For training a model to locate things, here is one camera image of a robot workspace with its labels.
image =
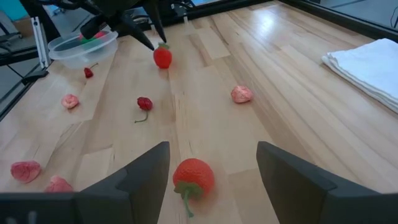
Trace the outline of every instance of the clear plastic bowl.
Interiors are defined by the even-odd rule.
[[[57,38],[49,43],[49,56],[68,68],[83,68],[103,60],[118,49],[117,32],[103,30],[104,36],[83,43],[79,34]]]

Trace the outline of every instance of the light wood surface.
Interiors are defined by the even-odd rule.
[[[216,189],[192,204],[188,219],[169,181],[159,223],[278,223],[257,169],[258,141],[379,192],[398,190],[397,115],[321,62],[371,39],[277,1],[165,32],[168,70],[131,37],[118,40],[89,80],[54,62],[0,122],[0,190],[41,192],[55,174],[81,190],[161,141],[170,141],[170,178],[179,162],[197,157],[213,168]],[[238,84],[253,90],[252,102],[231,101]],[[64,109],[67,93],[81,105]],[[139,96],[154,109],[134,124],[145,116]],[[22,185],[9,166],[25,159],[44,171]]]

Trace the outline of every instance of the toy pepper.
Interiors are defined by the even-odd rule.
[[[137,104],[141,110],[144,110],[146,112],[146,116],[145,116],[145,119],[140,120],[140,121],[135,121],[134,123],[146,121],[148,119],[148,113],[149,113],[148,111],[150,111],[153,106],[151,100],[146,97],[139,97],[137,99]]]

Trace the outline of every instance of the red strawberry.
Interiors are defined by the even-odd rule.
[[[154,60],[159,68],[169,68],[172,63],[172,53],[167,44],[159,44],[159,47],[154,51]]]
[[[214,187],[214,173],[210,166],[199,159],[186,159],[178,165],[173,175],[174,192],[184,199],[188,216],[193,217],[189,210],[188,199],[200,199]]]

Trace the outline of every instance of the white towel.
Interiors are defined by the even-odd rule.
[[[334,72],[398,113],[398,44],[376,40],[353,50],[327,53]]]

